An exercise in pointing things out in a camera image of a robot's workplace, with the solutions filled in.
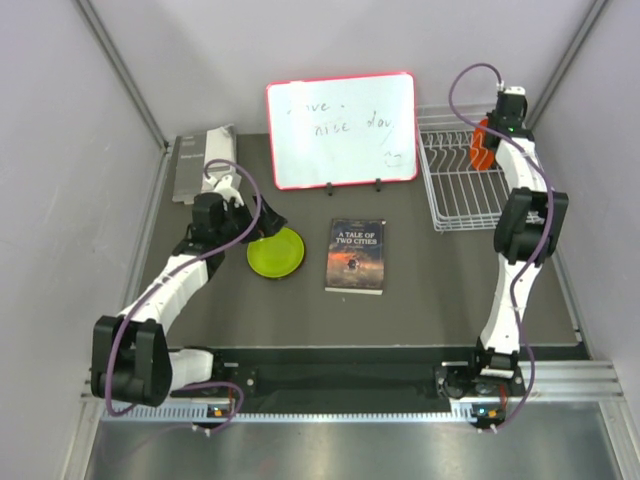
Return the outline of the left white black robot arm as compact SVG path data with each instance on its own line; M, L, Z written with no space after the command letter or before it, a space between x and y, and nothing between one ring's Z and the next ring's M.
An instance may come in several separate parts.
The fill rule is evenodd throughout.
M249 209L238 194L196 196L191 222L161 273L116 316L103 316L92 338L91 392L107 404L157 407L170 393L196 388L216 396L227 374L203 348L169 349L166 333L189 300L216 274L226 251L273 237L287 224L262 196Z

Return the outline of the orange plate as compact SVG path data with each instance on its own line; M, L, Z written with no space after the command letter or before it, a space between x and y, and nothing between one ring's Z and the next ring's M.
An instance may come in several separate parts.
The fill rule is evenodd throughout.
M484 146L486 131L476 127L470 147L471 166L479 172L488 171L495 162L495 154Z

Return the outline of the lime green plate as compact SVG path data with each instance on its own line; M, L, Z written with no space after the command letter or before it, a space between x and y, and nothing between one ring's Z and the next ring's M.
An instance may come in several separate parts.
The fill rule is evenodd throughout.
M247 262L258 275L291 275L303 263L306 247L302 237L293 229L284 227L273 237L250 242Z

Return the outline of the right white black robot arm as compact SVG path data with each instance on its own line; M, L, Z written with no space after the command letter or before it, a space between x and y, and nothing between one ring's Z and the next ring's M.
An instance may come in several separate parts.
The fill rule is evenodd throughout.
M500 92L495 108L472 136L473 168L486 171L499 166L508 186L493 237L499 266L494 300L466 372L469 388L481 396L518 375L529 296L542 265L555 252L569 205L567 194L548 186L533 134L524 126L527 108L522 88Z

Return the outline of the red floral plate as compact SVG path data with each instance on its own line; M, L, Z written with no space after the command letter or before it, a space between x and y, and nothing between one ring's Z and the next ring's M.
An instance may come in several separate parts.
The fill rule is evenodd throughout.
M262 278L269 280L269 281L282 281L286 278L288 278L290 275L282 275L282 276L266 276L266 275L261 275Z

